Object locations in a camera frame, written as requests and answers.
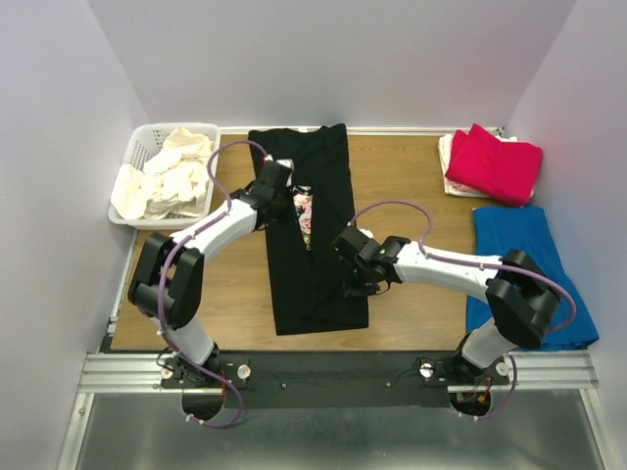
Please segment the black floral print t-shirt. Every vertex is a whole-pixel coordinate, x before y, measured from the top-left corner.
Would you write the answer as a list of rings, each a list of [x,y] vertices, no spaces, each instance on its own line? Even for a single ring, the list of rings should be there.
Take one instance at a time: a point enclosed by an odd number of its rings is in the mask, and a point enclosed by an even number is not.
[[[309,133],[252,130],[248,138],[257,144],[251,150],[255,172],[263,152],[294,164],[288,209],[265,231],[276,333],[367,327],[367,299],[346,297],[345,269],[332,248],[355,214],[345,124]]]

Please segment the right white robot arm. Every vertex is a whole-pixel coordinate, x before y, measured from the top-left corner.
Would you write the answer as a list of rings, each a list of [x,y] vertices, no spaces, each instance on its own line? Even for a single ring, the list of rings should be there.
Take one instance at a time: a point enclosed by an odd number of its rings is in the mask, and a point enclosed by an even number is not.
[[[370,295],[380,283],[425,283],[488,306],[490,318],[466,333],[453,352],[417,359],[425,386],[473,385],[494,371],[506,353],[540,347],[564,297],[523,251],[485,257],[436,250],[403,237],[378,243],[353,225],[332,247],[348,269],[350,293]]]

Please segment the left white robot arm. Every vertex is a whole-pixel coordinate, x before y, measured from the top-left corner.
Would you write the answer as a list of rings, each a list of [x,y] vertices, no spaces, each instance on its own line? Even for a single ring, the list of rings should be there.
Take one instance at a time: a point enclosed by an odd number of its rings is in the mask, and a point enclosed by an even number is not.
[[[256,179],[194,225],[166,236],[151,234],[141,249],[128,300],[158,325],[177,354],[183,374],[197,387],[219,374],[219,349],[196,318],[205,264],[243,236],[286,214],[294,163],[265,157]]]

